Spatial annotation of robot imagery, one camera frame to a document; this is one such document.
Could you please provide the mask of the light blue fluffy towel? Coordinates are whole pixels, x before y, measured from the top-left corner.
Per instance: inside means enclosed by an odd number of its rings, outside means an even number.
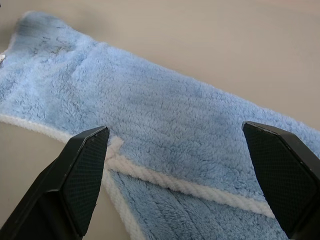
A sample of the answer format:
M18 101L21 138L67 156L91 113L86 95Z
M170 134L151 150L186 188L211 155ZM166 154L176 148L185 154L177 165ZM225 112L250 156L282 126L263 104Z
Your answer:
M131 240L288 240L255 176L244 121L320 131L28 12L0 63L0 121L61 142L107 126L102 182Z

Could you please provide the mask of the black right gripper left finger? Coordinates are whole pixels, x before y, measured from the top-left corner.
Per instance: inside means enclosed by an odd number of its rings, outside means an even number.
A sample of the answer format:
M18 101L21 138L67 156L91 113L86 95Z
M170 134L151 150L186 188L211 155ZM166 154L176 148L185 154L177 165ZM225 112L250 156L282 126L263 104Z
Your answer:
M110 131L85 130L34 180L0 229L0 240L82 240L97 204Z

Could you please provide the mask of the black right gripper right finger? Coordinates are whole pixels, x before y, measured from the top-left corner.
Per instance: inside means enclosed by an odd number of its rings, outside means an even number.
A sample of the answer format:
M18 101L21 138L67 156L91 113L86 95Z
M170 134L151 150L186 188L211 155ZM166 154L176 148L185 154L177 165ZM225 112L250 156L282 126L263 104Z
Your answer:
M291 240L320 240L320 159L293 133L252 121L242 125L254 172Z

